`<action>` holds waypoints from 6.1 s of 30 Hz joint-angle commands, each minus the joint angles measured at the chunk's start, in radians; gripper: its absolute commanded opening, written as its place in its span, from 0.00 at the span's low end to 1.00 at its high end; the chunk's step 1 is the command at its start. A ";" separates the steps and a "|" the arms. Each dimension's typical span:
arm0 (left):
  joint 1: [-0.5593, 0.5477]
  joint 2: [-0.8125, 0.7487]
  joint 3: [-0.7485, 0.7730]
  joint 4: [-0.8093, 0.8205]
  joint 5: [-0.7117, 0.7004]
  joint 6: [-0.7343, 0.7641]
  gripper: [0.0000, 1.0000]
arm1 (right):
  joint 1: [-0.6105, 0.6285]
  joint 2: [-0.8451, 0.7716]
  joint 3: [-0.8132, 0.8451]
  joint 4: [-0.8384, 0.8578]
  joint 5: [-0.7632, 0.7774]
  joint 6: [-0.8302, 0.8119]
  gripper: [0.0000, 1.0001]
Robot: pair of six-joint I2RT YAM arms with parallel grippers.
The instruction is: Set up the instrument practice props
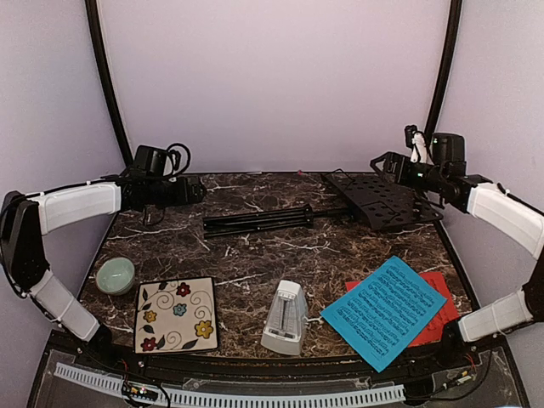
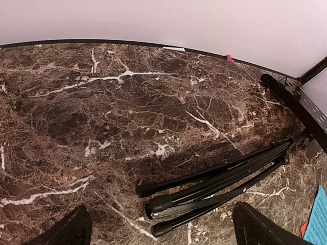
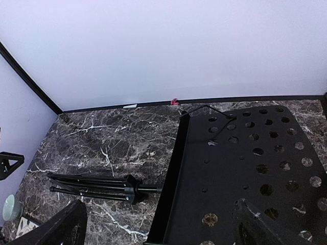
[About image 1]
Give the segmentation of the blue sheet music page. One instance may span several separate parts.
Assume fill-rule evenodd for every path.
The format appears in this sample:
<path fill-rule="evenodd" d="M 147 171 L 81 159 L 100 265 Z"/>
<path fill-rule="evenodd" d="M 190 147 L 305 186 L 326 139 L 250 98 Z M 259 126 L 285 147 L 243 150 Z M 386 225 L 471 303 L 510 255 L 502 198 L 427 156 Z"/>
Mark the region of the blue sheet music page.
<path fill-rule="evenodd" d="M 393 256 L 320 315 L 375 371 L 385 370 L 446 304 Z"/>

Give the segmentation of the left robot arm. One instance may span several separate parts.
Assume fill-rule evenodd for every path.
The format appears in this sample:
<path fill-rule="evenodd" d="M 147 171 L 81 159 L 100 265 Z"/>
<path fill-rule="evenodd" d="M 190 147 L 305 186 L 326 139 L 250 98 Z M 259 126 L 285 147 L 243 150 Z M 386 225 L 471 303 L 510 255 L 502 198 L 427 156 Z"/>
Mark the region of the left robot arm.
<path fill-rule="evenodd" d="M 3 199 L 1 266 L 12 291 L 87 344 L 87 357 L 102 371 L 120 363 L 111 330 L 54 276 L 43 237 L 101 215 L 202 202 L 207 190 L 199 177 L 186 175 L 190 161 L 184 144 L 166 149 L 141 145 L 133 163 L 119 174 L 31 194 L 14 190 Z"/>

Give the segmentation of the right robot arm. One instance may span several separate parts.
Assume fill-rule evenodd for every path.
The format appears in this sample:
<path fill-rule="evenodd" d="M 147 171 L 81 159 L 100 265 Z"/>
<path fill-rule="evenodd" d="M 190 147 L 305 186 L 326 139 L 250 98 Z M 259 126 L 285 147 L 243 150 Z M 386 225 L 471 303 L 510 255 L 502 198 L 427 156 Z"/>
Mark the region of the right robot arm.
<path fill-rule="evenodd" d="M 479 174 L 468 175 L 461 135 L 428 137 L 410 125 L 405 128 L 405 144 L 411 149 L 408 156 L 386 152 L 371 160 L 372 170 L 381 179 L 437 194 L 442 204 L 494 226 L 536 260 L 529 280 L 517 291 L 464 315 L 445 330 L 451 337 L 434 349 L 433 360 L 450 369 L 465 357 L 466 343 L 543 321 L 543 213 L 502 184 Z"/>

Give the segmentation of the black music stand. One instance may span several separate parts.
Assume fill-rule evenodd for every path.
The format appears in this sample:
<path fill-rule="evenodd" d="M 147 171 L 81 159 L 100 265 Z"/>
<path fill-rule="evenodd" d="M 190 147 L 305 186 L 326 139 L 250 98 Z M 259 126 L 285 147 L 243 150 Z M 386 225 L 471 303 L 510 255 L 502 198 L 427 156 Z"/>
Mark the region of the black music stand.
<path fill-rule="evenodd" d="M 334 207 L 300 207 L 264 212 L 207 217 L 204 237 L 219 238 L 272 230 L 312 228 L 318 218 L 348 216 L 373 231 L 395 231 L 415 224 L 432 224 L 443 218 L 428 199 L 407 187 L 383 181 L 376 174 L 349 175 L 341 170 L 325 173 L 321 181 L 341 202 Z"/>

